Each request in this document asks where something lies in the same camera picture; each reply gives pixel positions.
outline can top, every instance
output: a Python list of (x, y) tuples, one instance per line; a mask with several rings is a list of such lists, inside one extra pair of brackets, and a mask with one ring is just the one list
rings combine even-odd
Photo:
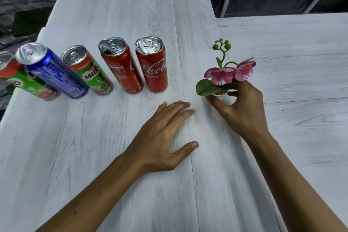
[(11, 52), (0, 52), (0, 71), (5, 69), (14, 57), (15, 55)]
[(18, 48), (16, 52), (16, 60), (24, 65), (31, 65), (41, 61), (46, 53), (46, 46), (41, 43), (30, 42)]
[(124, 39), (120, 37), (111, 37), (103, 39), (99, 42), (99, 50), (108, 56), (119, 56), (127, 48), (127, 44)]
[(163, 41), (155, 36), (142, 37), (135, 42), (135, 49), (144, 55), (155, 54), (163, 49)]
[(76, 65), (82, 62), (87, 55), (87, 49), (82, 45), (73, 45), (62, 53), (62, 60), (67, 65)]

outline green can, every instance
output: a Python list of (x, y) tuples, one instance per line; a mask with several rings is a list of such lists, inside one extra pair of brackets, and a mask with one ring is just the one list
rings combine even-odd
[(112, 91), (111, 80), (84, 46), (67, 48), (61, 58), (96, 94), (109, 94)]
[(10, 52), (0, 52), (0, 78), (43, 100), (53, 100), (60, 94), (57, 89), (26, 71)]

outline soda can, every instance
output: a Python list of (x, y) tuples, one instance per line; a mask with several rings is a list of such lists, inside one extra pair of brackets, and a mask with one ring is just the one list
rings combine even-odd
[(164, 91), (168, 87), (168, 76), (163, 41), (154, 36), (139, 38), (135, 42), (135, 53), (149, 90)]
[(112, 91), (113, 85), (109, 77), (84, 46), (74, 45), (67, 48), (61, 59), (96, 94), (109, 94)]
[(23, 64), (17, 62), (10, 52), (0, 52), (0, 77), (43, 100), (53, 100), (60, 94), (57, 89), (26, 72)]
[(116, 79), (129, 94), (139, 93), (143, 89), (143, 81), (134, 64), (132, 52), (124, 39), (112, 37), (99, 42), (102, 58), (109, 66)]
[(41, 78), (70, 98), (80, 98), (88, 92), (88, 85), (53, 51), (40, 43), (30, 42), (20, 46), (16, 52), (16, 59), (34, 76)]

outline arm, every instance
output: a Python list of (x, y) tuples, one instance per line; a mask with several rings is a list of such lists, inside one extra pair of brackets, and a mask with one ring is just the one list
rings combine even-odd
[(262, 93), (247, 81), (236, 89), (229, 92), (237, 97), (231, 106), (214, 96), (207, 100), (250, 147), (289, 232), (348, 232), (269, 133)]
[(181, 101), (160, 105), (126, 151), (37, 232), (96, 231), (139, 177), (149, 172), (174, 170), (198, 147), (197, 142), (190, 142), (170, 153), (177, 130), (195, 113), (194, 110), (184, 111), (189, 106), (190, 103)]

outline forearm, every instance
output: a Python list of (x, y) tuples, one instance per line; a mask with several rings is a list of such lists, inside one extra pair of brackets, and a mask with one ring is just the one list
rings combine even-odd
[(289, 232), (348, 231), (270, 134), (251, 142), (248, 144)]
[(89, 186), (37, 232), (94, 232), (140, 177), (139, 168), (118, 156)]

